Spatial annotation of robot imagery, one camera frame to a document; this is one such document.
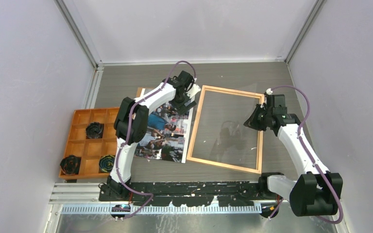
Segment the printed photo with white border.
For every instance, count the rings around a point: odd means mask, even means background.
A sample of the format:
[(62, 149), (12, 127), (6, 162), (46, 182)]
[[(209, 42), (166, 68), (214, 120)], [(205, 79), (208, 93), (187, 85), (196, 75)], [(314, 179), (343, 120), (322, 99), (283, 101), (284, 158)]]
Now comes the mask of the printed photo with white border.
[(147, 132), (138, 143), (135, 157), (185, 163), (193, 109), (179, 114), (166, 102), (153, 110)]

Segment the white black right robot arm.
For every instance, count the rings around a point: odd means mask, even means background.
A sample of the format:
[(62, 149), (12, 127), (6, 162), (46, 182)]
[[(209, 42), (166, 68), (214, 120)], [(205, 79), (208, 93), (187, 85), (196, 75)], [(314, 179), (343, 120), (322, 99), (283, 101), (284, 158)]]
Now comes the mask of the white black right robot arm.
[(330, 172), (304, 139), (302, 123), (289, 114), (285, 96), (265, 94), (244, 126), (257, 131), (270, 129), (283, 143), (295, 165), (298, 179), (293, 181), (281, 172), (262, 173), (258, 194), (264, 199), (278, 195), (290, 203), (296, 216), (333, 216), (341, 213), (340, 196), (343, 179)]

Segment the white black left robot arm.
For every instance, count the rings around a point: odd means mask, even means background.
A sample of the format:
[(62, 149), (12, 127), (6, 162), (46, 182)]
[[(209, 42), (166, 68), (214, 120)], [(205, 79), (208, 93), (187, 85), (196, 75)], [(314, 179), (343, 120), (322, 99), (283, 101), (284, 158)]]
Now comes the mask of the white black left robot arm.
[(148, 118), (152, 112), (165, 103), (170, 103), (179, 114), (196, 105), (195, 95), (200, 87), (196, 78), (186, 71), (178, 76), (164, 79), (152, 91), (141, 97), (125, 98), (114, 123), (117, 138), (117, 150), (114, 166), (107, 178), (105, 194), (123, 201), (132, 191), (131, 165), (138, 143), (144, 138), (148, 129)]

